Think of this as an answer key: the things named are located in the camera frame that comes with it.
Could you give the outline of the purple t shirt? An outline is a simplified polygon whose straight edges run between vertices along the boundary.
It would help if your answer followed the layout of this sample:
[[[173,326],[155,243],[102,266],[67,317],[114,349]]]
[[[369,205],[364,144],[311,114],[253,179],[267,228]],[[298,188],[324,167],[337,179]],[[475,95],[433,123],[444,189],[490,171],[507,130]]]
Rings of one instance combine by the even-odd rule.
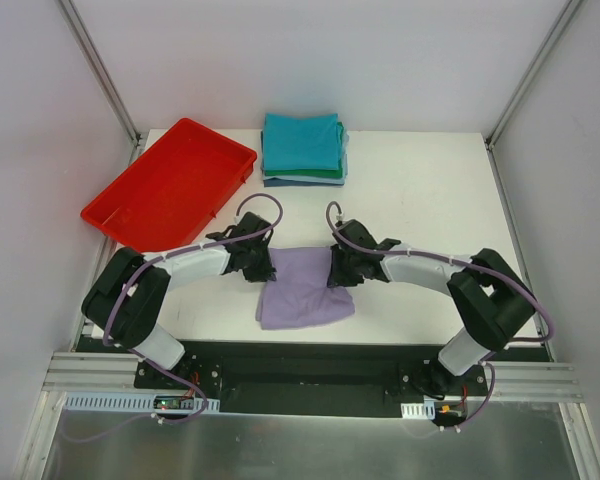
[[[331,251],[299,247],[269,251],[275,278],[262,289],[256,320],[264,330],[291,330],[329,325],[355,313],[344,287],[330,287]]]

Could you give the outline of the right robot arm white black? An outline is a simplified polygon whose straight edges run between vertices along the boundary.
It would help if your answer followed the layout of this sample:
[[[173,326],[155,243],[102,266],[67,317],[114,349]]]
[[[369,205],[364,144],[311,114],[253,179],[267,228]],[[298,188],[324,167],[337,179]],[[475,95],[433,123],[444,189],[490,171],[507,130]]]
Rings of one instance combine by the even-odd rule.
[[[480,361],[503,350],[536,313],[533,295],[504,259],[483,249],[472,257],[442,260],[438,254],[397,253],[405,245],[389,239],[389,253],[362,252],[343,242],[330,247],[330,288],[367,280],[407,283],[450,297],[463,327],[427,364],[409,375],[412,388],[441,400],[466,381]]]

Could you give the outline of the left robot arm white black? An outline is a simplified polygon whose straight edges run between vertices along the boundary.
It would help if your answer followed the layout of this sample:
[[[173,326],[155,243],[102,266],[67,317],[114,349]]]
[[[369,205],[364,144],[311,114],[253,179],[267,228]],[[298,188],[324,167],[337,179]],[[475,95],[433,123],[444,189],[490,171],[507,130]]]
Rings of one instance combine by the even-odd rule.
[[[119,249],[82,301],[81,313],[102,330],[102,340],[131,351],[156,370],[168,388],[193,384],[184,345],[158,324],[167,294],[207,277],[241,272],[246,281],[275,278],[271,236],[249,239],[212,234],[198,244],[164,252]]]

